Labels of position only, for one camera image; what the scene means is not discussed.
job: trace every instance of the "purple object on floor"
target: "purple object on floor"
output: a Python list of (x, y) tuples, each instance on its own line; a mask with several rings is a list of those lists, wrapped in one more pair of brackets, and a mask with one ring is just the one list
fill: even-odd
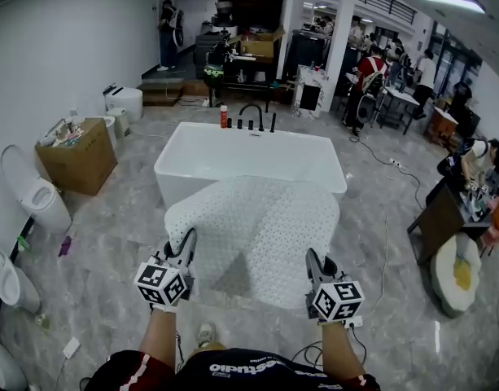
[(64, 238), (64, 241), (61, 244), (61, 249), (59, 250), (58, 257), (64, 257), (65, 255), (68, 255), (68, 250), (70, 249), (71, 244), (72, 244), (72, 238), (70, 236)]

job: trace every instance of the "ceiling light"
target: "ceiling light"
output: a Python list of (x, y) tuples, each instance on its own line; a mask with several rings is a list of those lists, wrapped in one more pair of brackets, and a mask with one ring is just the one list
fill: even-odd
[(477, 0), (427, 0), (428, 2), (437, 2), (443, 4), (449, 4), (450, 6), (461, 7), (463, 9), (468, 9), (476, 11), (477, 13), (484, 14), (484, 7), (481, 6)]

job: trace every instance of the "round cushion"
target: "round cushion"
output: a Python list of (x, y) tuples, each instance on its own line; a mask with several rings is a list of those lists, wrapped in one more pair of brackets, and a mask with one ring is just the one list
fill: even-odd
[(464, 313), (474, 302), (480, 268), (477, 245), (464, 233), (452, 236), (432, 258), (432, 286), (450, 317)]

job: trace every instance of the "person in red shirt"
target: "person in red shirt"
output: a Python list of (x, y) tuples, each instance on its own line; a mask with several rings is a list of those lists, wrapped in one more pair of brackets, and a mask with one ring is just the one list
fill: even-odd
[(139, 349), (113, 354), (91, 379), (83, 380), (85, 383), (82, 389), (380, 390), (374, 377), (365, 373), (341, 323), (322, 325), (323, 371), (269, 352), (226, 349), (215, 342), (214, 325), (204, 323), (197, 338), (197, 350), (176, 373), (175, 336), (176, 316), (173, 310), (154, 305)]
[(363, 123), (357, 118), (357, 108), (361, 97), (363, 97), (363, 83), (372, 79), (372, 75), (375, 72), (381, 72), (383, 74), (382, 80), (384, 81), (387, 73), (387, 63), (381, 58), (381, 52), (379, 46), (372, 45), (370, 47), (371, 56), (362, 59), (357, 66), (356, 76), (358, 77), (358, 81), (352, 88), (348, 98), (348, 113), (344, 122), (347, 129), (352, 130), (356, 136), (359, 135), (359, 131), (363, 128)]

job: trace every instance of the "fiducial marker cube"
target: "fiducial marker cube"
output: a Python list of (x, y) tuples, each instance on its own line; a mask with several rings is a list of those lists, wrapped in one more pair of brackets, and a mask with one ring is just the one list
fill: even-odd
[(365, 300), (360, 283), (323, 283), (317, 290), (313, 305), (328, 322), (353, 317)]
[(134, 283), (144, 299), (153, 304), (171, 305), (186, 290), (180, 270), (146, 262), (139, 266)]

